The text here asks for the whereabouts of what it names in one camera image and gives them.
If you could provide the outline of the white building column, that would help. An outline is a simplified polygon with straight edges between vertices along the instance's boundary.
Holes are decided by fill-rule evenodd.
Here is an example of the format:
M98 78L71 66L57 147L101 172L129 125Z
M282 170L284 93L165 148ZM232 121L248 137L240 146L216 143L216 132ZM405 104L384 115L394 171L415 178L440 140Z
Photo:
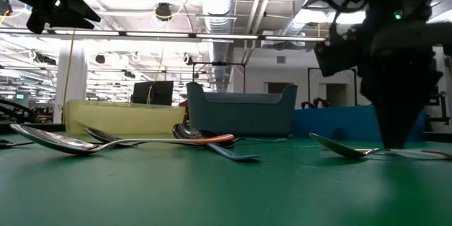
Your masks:
M63 121L63 108L69 100L84 100L88 58L84 41L62 40L58 51L53 123Z

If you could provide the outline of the yellow-green plastic bin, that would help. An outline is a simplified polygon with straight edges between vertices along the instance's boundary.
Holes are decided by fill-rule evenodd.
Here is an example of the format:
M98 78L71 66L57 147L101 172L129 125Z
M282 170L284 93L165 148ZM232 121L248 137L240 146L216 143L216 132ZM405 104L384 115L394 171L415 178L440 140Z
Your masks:
M183 107L70 100L65 106L64 124L71 135L84 134L86 127L114 135L157 135L170 134L184 115Z

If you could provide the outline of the large orange-handled silver spoon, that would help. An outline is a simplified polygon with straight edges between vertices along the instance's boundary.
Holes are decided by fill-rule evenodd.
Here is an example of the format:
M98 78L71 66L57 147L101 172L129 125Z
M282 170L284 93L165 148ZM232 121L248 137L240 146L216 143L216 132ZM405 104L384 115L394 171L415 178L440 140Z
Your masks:
M225 134L211 138L138 138L136 140L131 138L123 138L115 141L108 141L107 143L103 144L94 144L87 141L81 141L76 138L66 137L41 129L36 129L31 126L26 126L25 124L11 124L10 127L16 133L31 140L34 143L72 155L91 155L115 145L130 142L206 145L211 143L224 143L232 141L232 139L234 138L233 134Z

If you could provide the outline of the black computer monitor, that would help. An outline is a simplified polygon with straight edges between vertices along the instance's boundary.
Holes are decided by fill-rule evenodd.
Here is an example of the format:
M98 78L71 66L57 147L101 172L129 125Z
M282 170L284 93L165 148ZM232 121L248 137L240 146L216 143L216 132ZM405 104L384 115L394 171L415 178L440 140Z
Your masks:
M173 81L135 83L131 101L138 104L170 106L172 104L173 89Z

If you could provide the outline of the black metal frame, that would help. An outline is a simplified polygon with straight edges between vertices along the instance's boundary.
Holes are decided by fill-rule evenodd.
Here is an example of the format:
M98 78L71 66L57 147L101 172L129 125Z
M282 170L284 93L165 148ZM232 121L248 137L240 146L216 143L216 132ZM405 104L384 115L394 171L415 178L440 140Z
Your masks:
M195 70L196 65L197 64L201 64L202 67L199 70ZM191 81L194 82L196 77L195 77L195 73L198 73L201 69L203 69L206 66L214 66L214 67L232 67L232 66L241 66L242 68L242 78L243 78L243 93L246 93L246 64L243 63L232 63L232 62L227 62L227 61L210 61L210 62L205 62L205 61L194 61L191 65L192 70L191 70Z
M307 69L307 101L313 102L316 98L327 99L328 85L343 85L345 95L341 102L344 107L358 106L358 76L356 68L346 69L332 76L325 76L320 67Z

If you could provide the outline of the long LED light bar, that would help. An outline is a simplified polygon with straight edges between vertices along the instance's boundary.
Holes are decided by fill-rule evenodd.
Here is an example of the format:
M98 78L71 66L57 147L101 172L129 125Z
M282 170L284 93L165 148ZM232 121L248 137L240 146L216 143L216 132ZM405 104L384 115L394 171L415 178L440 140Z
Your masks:
M0 35L63 38L75 35L81 39L106 40L262 40L275 42L322 42L325 37L240 35L194 32L131 32L111 30L44 30L40 34L23 28L0 28Z

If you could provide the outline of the blue plastic bin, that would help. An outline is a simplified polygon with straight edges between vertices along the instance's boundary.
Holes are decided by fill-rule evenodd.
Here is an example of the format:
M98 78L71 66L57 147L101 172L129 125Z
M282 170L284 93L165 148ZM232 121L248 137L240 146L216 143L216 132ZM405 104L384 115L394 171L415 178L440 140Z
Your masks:
M310 133L333 140L382 142L373 105L296 109L292 135Z

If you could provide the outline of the orange-handled spoon at back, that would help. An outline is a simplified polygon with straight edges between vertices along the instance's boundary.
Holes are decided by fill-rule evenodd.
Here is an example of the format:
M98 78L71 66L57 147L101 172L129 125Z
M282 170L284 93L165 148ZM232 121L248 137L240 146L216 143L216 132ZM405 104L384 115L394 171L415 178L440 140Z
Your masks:
M195 138L204 138L200 131L196 130L194 127L190 126L189 124L176 124L173 126L172 134L175 138L189 138L189 139L195 139ZM257 160L260 158L260 155L239 155L234 153L233 151L229 150L229 148L223 148L219 146L219 143L208 143L204 145L207 148L210 148L211 150L215 151L219 155L226 157L227 159L234 160L234 161L250 161L250 160Z

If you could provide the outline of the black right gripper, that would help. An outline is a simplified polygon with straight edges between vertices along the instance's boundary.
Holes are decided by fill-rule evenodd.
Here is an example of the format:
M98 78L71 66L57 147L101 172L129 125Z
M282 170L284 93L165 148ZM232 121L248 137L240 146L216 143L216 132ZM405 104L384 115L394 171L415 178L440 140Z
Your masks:
M358 58L360 93L372 104L380 141L385 148L403 148L423 141L426 114L422 109L442 77L432 46L363 53Z

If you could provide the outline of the ribbed silver air duct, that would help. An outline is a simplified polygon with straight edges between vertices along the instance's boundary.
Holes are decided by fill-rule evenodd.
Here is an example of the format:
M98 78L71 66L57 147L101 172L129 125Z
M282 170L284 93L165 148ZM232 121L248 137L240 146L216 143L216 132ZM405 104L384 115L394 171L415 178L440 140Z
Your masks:
M232 15L233 0L201 0L203 6L205 30L213 34L230 34L232 32L232 19L218 17ZM210 42L208 45L211 61L230 61L232 45L226 42ZM217 92L224 93L229 85L230 68L213 67L213 82Z

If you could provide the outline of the smooth silver air duct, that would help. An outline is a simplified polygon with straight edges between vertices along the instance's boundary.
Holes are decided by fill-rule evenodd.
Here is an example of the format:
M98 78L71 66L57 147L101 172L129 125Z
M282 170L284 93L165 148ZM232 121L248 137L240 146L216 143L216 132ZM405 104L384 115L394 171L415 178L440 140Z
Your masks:
M317 18L317 13L307 8L310 0L293 0L292 16L281 29L279 35L298 36L307 23L312 23Z

